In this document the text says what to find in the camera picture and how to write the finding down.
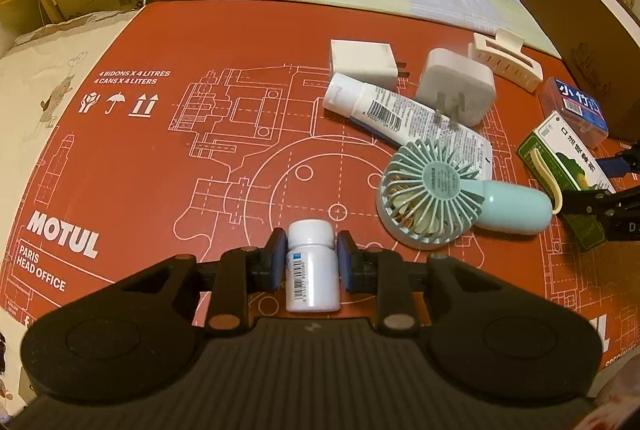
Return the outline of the green medicine box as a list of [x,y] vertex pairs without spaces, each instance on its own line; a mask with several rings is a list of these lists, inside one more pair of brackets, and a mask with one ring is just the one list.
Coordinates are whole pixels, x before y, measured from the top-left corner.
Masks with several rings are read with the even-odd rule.
[[605,242],[604,228],[589,213],[562,213],[564,192],[614,193],[615,188],[578,134],[552,112],[518,146],[518,156],[552,199],[553,213],[566,221],[582,249]]

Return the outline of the large white power adapter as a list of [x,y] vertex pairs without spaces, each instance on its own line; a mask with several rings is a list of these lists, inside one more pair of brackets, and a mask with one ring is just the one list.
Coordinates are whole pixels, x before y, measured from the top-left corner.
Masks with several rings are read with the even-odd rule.
[[496,97],[494,74],[485,65],[444,48],[428,53],[416,90],[419,103],[476,127]]

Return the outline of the small white charger plug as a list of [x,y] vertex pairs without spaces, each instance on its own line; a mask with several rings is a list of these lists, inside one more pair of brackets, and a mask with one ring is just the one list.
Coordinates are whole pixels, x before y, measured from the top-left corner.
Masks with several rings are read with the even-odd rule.
[[398,62],[388,43],[332,39],[331,74],[394,90],[399,78],[407,78],[406,64]]

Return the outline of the red Motul cardboard mat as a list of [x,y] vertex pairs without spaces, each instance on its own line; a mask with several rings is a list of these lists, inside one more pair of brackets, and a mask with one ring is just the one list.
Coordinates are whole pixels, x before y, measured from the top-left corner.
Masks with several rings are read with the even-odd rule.
[[79,266],[99,285],[77,298],[174,254],[211,261],[259,246],[298,219],[326,220],[363,247],[395,248],[375,208],[394,151],[323,108],[330,42],[388,43],[409,73],[398,89],[410,95],[428,52],[460,53],[472,38],[313,4],[148,5],[85,80],[103,108],[59,122],[78,136],[62,204],[98,235]]

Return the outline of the blue toothpick case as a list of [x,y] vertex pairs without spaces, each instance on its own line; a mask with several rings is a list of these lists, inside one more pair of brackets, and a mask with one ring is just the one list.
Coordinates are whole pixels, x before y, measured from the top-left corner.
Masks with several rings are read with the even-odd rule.
[[550,77],[541,83],[538,100],[544,116],[558,112],[585,146],[597,148],[608,137],[598,102],[576,86]]

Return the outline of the cream hair claw clip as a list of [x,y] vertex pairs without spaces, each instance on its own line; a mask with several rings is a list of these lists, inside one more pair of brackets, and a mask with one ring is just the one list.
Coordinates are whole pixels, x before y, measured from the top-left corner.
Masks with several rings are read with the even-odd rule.
[[498,28],[493,37],[474,32],[468,45],[468,57],[491,69],[496,75],[534,93],[544,80],[541,64],[522,52],[524,40],[506,29]]

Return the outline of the small white pill bottle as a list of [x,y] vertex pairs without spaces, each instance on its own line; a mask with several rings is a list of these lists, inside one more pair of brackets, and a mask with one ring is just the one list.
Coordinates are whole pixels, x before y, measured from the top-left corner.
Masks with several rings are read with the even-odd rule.
[[288,227],[285,299],[291,313],[332,313],[341,309],[335,236],[329,222],[306,219]]

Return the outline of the brown open storage box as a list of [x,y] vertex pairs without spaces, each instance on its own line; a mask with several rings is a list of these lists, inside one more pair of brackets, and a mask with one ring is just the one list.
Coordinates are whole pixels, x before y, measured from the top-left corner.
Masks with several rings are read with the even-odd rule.
[[639,20],[620,0],[520,0],[578,86],[600,104],[610,135],[639,139]]

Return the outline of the white cream tube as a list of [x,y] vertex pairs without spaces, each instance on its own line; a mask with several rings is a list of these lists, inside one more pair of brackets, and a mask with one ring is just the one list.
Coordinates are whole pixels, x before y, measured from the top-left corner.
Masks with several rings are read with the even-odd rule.
[[323,107],[396,146],[417,140],[439,142],[476,170],[480,180],[492,178],[492,147],[487,138],[411,98],[334,74]]

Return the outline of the mint handheld fan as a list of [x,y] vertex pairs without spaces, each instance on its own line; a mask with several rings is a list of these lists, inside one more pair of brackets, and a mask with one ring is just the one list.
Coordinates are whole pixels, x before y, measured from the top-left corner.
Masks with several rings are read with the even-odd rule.
[[548,228],[553,216],[548,195],[480,180],[479,174],[444,143],[409,142],[383,173],[376,193],[378,217],[394,239],[419,250],[445,246],[474,226],[517,235]]

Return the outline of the cream patterned bedsheet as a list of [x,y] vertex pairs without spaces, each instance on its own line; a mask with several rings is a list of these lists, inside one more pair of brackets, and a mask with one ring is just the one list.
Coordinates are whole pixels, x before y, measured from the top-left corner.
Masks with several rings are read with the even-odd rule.
[[99,285],[80,264],[98,235],[63,206],[78,136],[59,122],[97,112],[85,80],[134,12],[99,12],[45,26],[1,57],[1,420],[36,395],[21,361],[27,328]]

